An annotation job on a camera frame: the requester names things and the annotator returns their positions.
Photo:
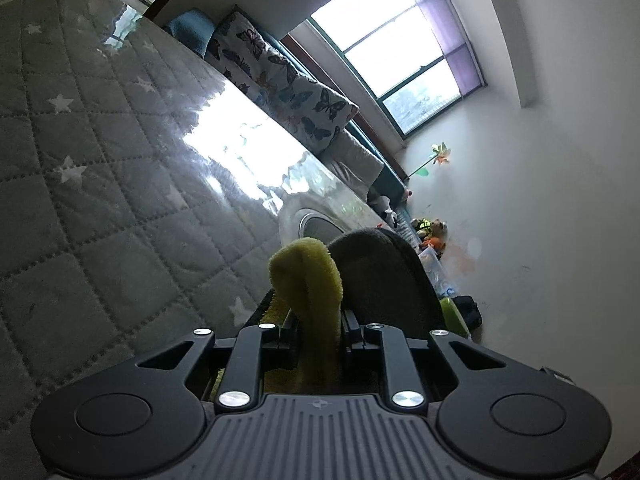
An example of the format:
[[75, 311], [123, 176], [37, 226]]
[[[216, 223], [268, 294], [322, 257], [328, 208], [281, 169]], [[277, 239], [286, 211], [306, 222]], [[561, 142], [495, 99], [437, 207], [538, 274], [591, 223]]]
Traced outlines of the window with green frame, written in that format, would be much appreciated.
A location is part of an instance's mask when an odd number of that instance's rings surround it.
[[309, 21], [404, 139], [485, 85], [450, 0], [331, 0]]

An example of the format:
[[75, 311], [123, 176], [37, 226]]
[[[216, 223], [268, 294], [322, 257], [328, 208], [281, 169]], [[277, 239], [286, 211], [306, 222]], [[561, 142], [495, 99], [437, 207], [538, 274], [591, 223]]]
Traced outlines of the butterfly print cushion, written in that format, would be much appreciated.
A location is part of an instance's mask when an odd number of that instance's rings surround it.
[[240, 11], [215, 28], [205, 61], [314, 154], [326, 150], [359, 112], [355, 103], [301, 72]]

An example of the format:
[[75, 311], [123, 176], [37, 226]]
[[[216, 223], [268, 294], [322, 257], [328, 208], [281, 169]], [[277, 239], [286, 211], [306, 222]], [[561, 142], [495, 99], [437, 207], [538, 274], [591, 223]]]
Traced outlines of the yellow and grey microfibre cloth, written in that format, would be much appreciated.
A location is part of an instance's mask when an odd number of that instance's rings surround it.
[[442, 307], [408, 242], [365, 229], [330, 244], [305, 237], [269, 260], [271, 288], [248, 322], [282, 324], [292, 314], [300, 341], [297, 362], [265, 374], [269, 393], [342, 394], [380, 391], [370, 363], [353, 363], [341, 347], [342, 314], [361, 325], [381, 323], [408, 339], [445, 328]]

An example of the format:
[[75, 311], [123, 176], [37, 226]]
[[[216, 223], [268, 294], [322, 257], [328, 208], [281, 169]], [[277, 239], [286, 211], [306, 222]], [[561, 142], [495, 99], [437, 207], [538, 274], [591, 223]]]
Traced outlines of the beige cushion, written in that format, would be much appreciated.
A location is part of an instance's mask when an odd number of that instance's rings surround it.
[[346, 129], [337, 133], [320, 160], [364, 202], [384, 168], [384, 164]]

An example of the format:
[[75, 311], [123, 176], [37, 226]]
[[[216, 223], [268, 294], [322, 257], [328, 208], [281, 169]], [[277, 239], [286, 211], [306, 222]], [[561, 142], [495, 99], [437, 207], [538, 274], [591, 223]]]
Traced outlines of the round induction cooktop in table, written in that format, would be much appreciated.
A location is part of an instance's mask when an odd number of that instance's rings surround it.
[[361, 200], [343, 203], [311, 194], [288, 196], [278, 213], [282, 246], [304, 237], [329, 245], [344, 234], [376, 228], [381, 223], [380, 216]]

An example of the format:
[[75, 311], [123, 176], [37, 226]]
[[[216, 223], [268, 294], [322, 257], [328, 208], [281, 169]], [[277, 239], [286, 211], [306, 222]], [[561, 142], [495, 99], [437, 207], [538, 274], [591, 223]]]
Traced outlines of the plush toys pile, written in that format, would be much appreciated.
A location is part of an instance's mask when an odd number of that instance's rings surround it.
[[416, 230], [416, 235], [420, 238], [419, 247], [421, 250], [431, 247], [440, 258], [446, 249], [448, 236], [448, 226], [439, 219], [430, 220], [427, 218], [414, 218], [411, 226]]

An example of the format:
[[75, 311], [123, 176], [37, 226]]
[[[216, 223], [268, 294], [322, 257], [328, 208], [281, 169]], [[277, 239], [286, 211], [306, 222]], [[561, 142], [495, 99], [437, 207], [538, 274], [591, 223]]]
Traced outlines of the blue cushion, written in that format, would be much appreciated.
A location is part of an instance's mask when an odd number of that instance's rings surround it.
[[204, 58], [215, 27], [214, 21], [207, 14], [191, 9], [167, 22], [163, 30], [200, 58]]

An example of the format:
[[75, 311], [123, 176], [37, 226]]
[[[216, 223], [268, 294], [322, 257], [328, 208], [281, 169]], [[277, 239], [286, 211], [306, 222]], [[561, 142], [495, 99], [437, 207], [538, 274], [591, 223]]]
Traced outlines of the colourful pinwheel toy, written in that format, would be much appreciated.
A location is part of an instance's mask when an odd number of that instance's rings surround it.
[[414, 170], [410, 174], [410, 176], [411, 177], [427, 177], [430, 174], [430, 170], [428, 170], [428, 167], [435, 166], [435, 165], [440, 166], [443, 164], [448, 164], [450, 159], [450, 153], [451, 153], [450, 147], [445, 142], [442, 142], [439, 144], [434, 143], [432, 145], [431, 156], [419, 168], [416, 168], [416, 170]]

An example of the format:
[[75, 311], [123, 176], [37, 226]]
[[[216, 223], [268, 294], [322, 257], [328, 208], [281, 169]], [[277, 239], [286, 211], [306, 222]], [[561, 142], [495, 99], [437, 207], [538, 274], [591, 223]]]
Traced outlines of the teal sofa bench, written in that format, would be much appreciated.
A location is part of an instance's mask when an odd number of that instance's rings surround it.
[[[262, 38], [264, 38], [271, 47], [274, 47], [288, 58], [299, 70], [305, 72], [308, 76], [313, 76], [314, 79], [322, 82], [322, 84], [325, 84], [332, 90], [338, 93], [342, 92], [333, 79], [291, 35], [286, 35], [282, 40], [277, 40], [270, 32], [267, 32], [265, 29], [262, 29], [259, 24], [255, 23], [239, 6], [234, 6], [232, 10], [240, 12], [244, 18], [247, 18], [250, 24], [254, 25], [262, 35]], [[378, 194], [387, 196], [392, 202], [393, 207], [398, 206], [402, 201], [406, 187], [404, 182], [401, 181], [401, 178], [396, 174], [394, 167], [390, 165], [385, 158], [385, 151], [378, 149], [378, 144], [376, 144], [378, 137], [375, 131], [360, 113], [352, 118], [352, 121], [346, 127], [346, 131], [356, 139], [365, 150], [383, 164], [380, 174], [370, 185], [370, 188], [373, 188]]]

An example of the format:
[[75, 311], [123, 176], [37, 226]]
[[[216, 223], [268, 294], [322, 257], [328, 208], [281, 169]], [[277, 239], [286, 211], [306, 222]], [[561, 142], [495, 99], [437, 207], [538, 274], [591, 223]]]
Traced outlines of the clear plastic box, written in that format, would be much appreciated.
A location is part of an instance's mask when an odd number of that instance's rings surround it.
[[454, 297], [457, 295], [457, 287], [450, 280], [444, 267], [437, 258], [437, 254], [431, 246], [428, 246], [419, 254], [423, 270], [431, 282], [436, 295], [439, 298]]

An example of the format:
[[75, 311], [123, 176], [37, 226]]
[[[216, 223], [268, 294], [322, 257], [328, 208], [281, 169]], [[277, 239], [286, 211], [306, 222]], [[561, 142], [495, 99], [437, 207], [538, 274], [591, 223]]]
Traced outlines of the grey quilted star table cover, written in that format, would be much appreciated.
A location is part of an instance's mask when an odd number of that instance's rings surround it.
[[55, 388], [268, 290], [283, 221], [378, 215], [119, 0], [1, 6], [1, 434]]

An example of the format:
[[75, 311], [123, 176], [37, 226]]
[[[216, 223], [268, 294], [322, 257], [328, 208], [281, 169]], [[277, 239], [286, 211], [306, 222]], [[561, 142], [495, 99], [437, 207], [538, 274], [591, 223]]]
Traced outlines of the green plastic detergent bottle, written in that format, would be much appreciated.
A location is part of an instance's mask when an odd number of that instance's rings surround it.
[[449, 333], [470, 339], [471, 332], [469, 327], [466, 325], [466, 322], [454, 303], [454, 300], [452, 298], [442, 298], [439, 300], [439, 304], [442, 309], [442, 316], [445, 320], [446, 330], [448, 330]]

